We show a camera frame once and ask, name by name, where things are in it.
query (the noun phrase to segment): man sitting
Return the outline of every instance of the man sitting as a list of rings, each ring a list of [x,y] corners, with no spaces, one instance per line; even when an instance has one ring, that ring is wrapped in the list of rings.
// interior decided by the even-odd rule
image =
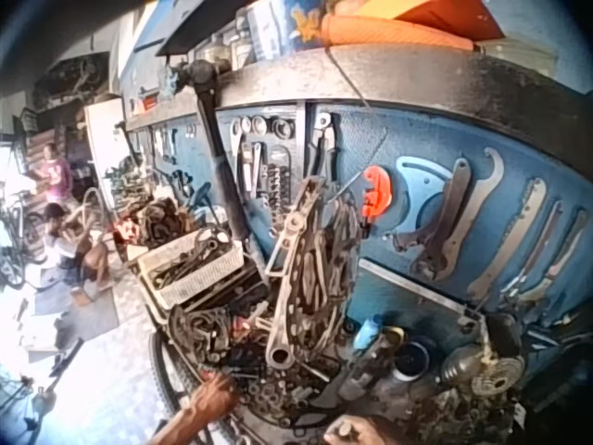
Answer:
[[[96,221],[94,215],[89,216],[80,235],[68,236],[65,230],[69,223],[78,218],[80,211],[73,212],[65,220],[66,212],[59,204],[47,204],[44,211],[45,252],[49,261],[66,271],[66,284],[81,285],[88,278],[96,281],[98,289],[102,290],[110,285],[108,249],[103,242],[92,246],[89,234]]]

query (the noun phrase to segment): blue pegboard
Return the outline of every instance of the blue pegboard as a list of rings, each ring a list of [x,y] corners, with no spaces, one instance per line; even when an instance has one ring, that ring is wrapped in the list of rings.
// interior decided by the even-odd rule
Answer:
[[[589,213],[593,210],[593,184],[557,160],[509,137],[469,123],[415,111],[388,108],[368,110],[337,104],[318,104],[314,108],[316,109],[313,109],[313,112],[328,111],[334,115],[337,144],[340,149],[339,181],[345,182],[370,162],[386,168],[394,183],[394,202],[386,214],[376,222],[371,237],[363,242],[361,255],[388,269],[407,275],[413,280],[424,282],[427,286],[457,301],[467,300],[468,285],[480,276],[494,258],[504,234],[521,210],[530,180],[537,177],[543,179],[547,184],[548,192],[523,242],[495,281],[492,288],[493,297],[486,305],[487,309],[496,308],[498,290],[523,266],[556,199],[562,200],[563,214],[557,230],[537,261],[536,268],[530,274],[526,288],[534,286],[541,280],[561,241],[570,230],[577,210],[585,209]],[[227,151],[230,150],[227,133],[232,117],[254,114],[282,115],[283,112],[292,110],[291,106],[274,106],[228,109],[219,112],[221,134]],[[308,135],[311,134],[311,122],[312,119],[309,118]],[[372,150],[382,140],[384,142],[371,159]],[[492,172],[492,161],[484,155],[484,148],[487,146],[495,148],[502,156],[505,164],[504,177],[482,206],[462,245],[454,273],[442,282],[427,282],[422,276],[410,273],[410,265],[418,255],[418,249],[411,249],[403,254],[396,253],[391,243],[383,241],[380,237],[381,234],[394,229],[405,217],[406,185],[397,176],[396,159],[400,156],[415,156],[429,159],[451,170],[456,159],[465,157],[473,169],[473,179],[470,184],[472,187],[476,180],[486,178]],[[303,155],[296,154],[296,157],[298,156],[301,159],[297,160],[302,165]],[[351,186],[359,206],[365,186],[362,178]],[[437,207],[433,205],[427,209],[435,210]],[[424,215],[424,219],[430,217],[429,210]],[[270,223],[267,211],[257,201],[247,203],[247,211],[254,232],[266,252],[270,252],[273,240],[267,235]],[[592,246],[592,242],[593,231],[589,221],[572,258],[549,289],[548,296],[552,300],[561,293],[567,296],[557,313],[551,315],[560,315],[590,295],[593,285],[593,258],[588,255],[587,247]],[[398,323],[406,324],[416,330],[422,327],[429,331],[445,350],[468,341],[467,338],[459,335],[459,327],[451,313],[443,313],[432,304],[411,304],[412,300],[413,296],[402,294],[401,289],[377,277],[369,276],[369,273],[363,273],[357,282],[348,314],[362,322],[375,313],[398,313]]]

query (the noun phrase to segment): floor mat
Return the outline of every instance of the floor mat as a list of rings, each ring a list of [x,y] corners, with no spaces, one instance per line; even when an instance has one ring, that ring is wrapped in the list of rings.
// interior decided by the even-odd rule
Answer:
[[[72,304],[59,320],[56,346],[69,348],[78,337],[84,341],[98,337],[120,325],[120,318],[111,289],[101,292],[96,301],[86,306]]]
[[[70,286],[66,283],[56,285],[35,293],[35,309],[33,315],[50,315],[67,311],[72,305]]]
[[[59,314],[59,348],[71,346],[76,338],[87,341],[115,329],[120,318],[113,299],[112,289],[107,289],[86,306],[77,306],[64,283],[35,294],[34,315]]]

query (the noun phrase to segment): cable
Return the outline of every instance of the cable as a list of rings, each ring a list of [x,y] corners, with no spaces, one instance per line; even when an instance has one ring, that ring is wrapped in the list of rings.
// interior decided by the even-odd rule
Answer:
[[[91,193],[95,193],[96,197],[97,197],[97,201],[99,203],[99,206],[101,207],[101,227],[105,226],[105,204],[103,203],[103,199],[101,198],[101,194],[99,193],[99,190],[96,187],[89,187],[86,192],[84,192],[84,197],[82,198],[82,225],[86,227],[86,201],[88,199],[88,197],[91,195]]]
[[[389,131],[387,130],[386,125],[384,124],[382,119],[379,117],[377,112],[374,109],[372,109],[371,105],[369,105],[369,102],[367,102],[367,99],[364,98],[364,96],[362,95],[360,90],[352,82],[352,80],[348,77],[348,75],[346,74],[344,69],[340,66],[338,61],[335,59],[334,55],[332,54],[331,47],[329,47],[329,46],[325,47],[325,55],[327,56],[327,58],[330,59],[332,64],[334,64],[334,66],[340,72],[340,75],[342,76],[342,78],[346,81],[346,83],[350,86],[350,88],[352,88],[352,91],[354,91],[354,93],[356,93],[356,95],[359,97],[360,102],[362,102],[362,105],[364,105],[364,107],[371,113],[371,115],[377,120],[379,125],[383,128],[383,135],[381,136],[381,139],[379,139],[379,142],[377,143],[377,145],[371,150],[371,154],[368,157],[367,161],[364,163],[364,167],[362,167],[359,172],[357,172],[353,177],[351,177],[349,180],[346,181],[344,186],[335,194],[334,197],[332,197],[330,199],[330,202],[331,202],[334,199],[336,199],[337,197],[339,197],[342,193],[344,193],[344,191],[347,188],[349,188],[352,185],[352,183],[354,183],[354,181],[362,174],[362,171],[364,169],[366,169],[371,164],[371,161],[374,159],[375,155],[379,151],[379,148],[383,145],[383,143],[387,139],[387,135],[388,135]]]

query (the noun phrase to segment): red pipe cutter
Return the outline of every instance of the red pipe cutter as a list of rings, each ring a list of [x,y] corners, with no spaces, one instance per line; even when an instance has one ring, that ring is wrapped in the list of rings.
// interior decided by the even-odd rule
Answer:
[[[391,204],[391,179],[389,173],[378,165],[370,165],[362,174],[364,179],[372,183],[362,195],[362,237],[368,238],[371,224],[375,218],[382,215]]]

